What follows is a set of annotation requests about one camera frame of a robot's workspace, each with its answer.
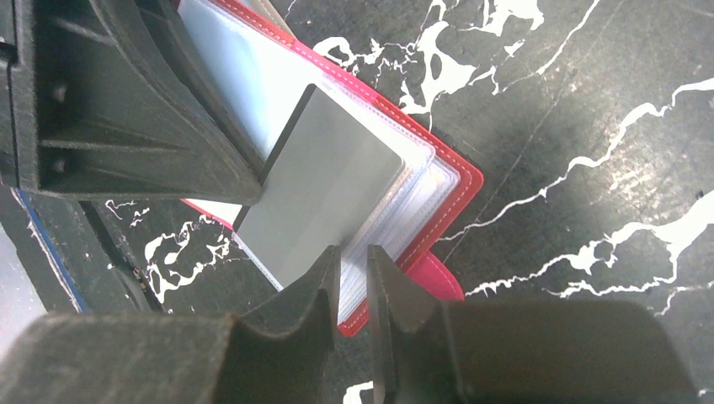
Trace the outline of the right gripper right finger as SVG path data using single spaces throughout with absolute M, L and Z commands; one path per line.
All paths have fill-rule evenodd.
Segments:
M 377 403 L 696 403 L 663 327 L 628 301 L 440 300 L 368 248 Z

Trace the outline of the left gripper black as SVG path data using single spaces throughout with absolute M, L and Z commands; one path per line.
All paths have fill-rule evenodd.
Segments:
M 1 183 L 62 199 L 262 194 L 175 1 L 1 2 Z

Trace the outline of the grey credit card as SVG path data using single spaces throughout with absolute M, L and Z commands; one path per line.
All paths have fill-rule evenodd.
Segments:
M 354 239 L 403 166 L 392 147 L 310 84 L 266 162 L 260 201 L 237 218 L 237 237 L 281 290 L 326 247 Z

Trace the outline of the grey card holder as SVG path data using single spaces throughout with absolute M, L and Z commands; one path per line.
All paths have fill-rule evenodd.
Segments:
M 249 3 L 256 13 L 269 20 L 272 24 L 276 25 L 287 34 L 295 36 L 270 0 L 250 0 Z

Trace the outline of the red leather card holder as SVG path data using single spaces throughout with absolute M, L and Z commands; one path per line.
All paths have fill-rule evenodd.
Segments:
M 189 199 L 228 229 L 277 289 L 341 247 L 338 329 L 367 322 L 366 261 L 383 247 L 443 299 L 463 298 L 430 249 L 480 190 L 482 174 L 373 88 L 302 44 L 263 7 L 182 1 L 178 13 L 263 165 L 252 206 Z

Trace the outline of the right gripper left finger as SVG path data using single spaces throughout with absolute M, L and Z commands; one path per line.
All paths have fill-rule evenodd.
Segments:
M 322 403 L 340 249 L 244 316 L 50 313 L 1 363 L 4 403 Z

